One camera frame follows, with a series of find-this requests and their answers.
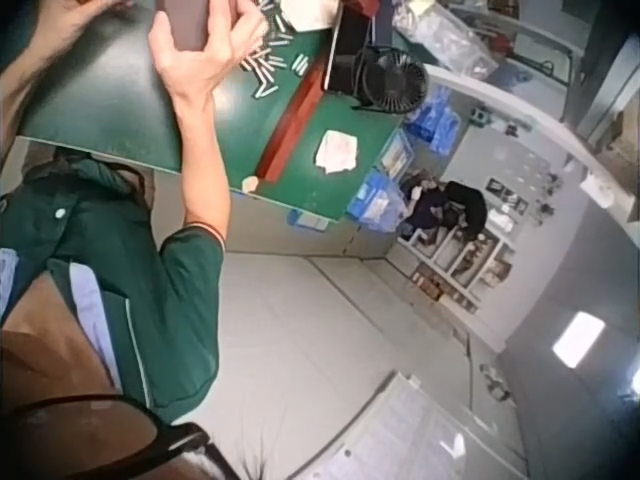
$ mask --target table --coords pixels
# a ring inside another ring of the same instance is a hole
[[[47,73],[25,112],[20,134],[35,140],[112,155],[155,169],[180,171],[180,139],[166,93],[153,69],[147,32],[153,0],[138,0],[126,14],[94,22],[76,46]],[[24,48],[35,21],[26,2],[14,26],[0,34],[0,68]],[[298,53],[316,55],[328,46],[328,32],[297,34],[278,50],[287,62]],[[217,129],[231,187],[254,174],[282,113],[300,83],[290,71],[277,72],[280,90],[254,100],[252,73],[234,71],[216,92]],[[277,184],[256,194],[332,220],[346,207],[378,159],[400,119],[354,111],[355,101],[326,95]],[[358,166],[325,175],[314,165],[327,129],[358,137]]]

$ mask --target phone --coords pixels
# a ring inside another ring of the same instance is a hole
[[[209,40],[209,0],[156,0],[156,11],[167,13],[178,50],[204,50]],[[229,12],[234,25],[238,16],[236,0],[229,0]]]

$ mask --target green shirt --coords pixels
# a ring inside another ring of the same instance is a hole
[[[223,246],[187,227],[157,251],[150,212],[108,166],[82,159],[34,169],[0,203],[0,249],[17,253],[9,313],[49,272],[77,315],[71,262],[100,287],[123,393],[171,422],[197,407],[218,373]]]

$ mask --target hand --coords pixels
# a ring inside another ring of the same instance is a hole
[[[132,4],[132,0],[40,0],[31,48],[42,58],[55,58],[66,52],[102,12]]]
[[[422,197],[422,187],[414,187],[413,190],[411,190],[411,200],[417,202],[420,200],[420,197]]]
[[[202,52],[176,50],[171,24],[158,12],[149,33],[151,54],[174,108],[206,109],[213,90],[266,33],[266,21],[251,0],[238,0],[239,18],[231,25],[228,0],[209,0],[209,40]]]

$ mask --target workbench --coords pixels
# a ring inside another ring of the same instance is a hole
[[[13,27],[0,33],[0,68],[27,45],[35,25],[34,3],[25,2]],[[20,135],[179,173],[179,132],[147,43],[153,5],[153,0],[138,0],[124,14],[97,19],[41,82]],[[328,31],[296,34],[277,54],[288,64],[298,53],[314,57],[328,48],[329,37]],[[278,71],[278,92],[254,100],[257,81],[252,73],[238,68],[217,89],[216,127],[233,189],[240,189],[242,181],[254,175],[300,81],[291,71]],[[354,111],[355,104],[350,98],[326,94],[280,180],[273,185],[262,183],[256,195],[341,219],[400,121],[391,115]],[[356,169],[326,175],[315,166],[328,129],[358,137]]]

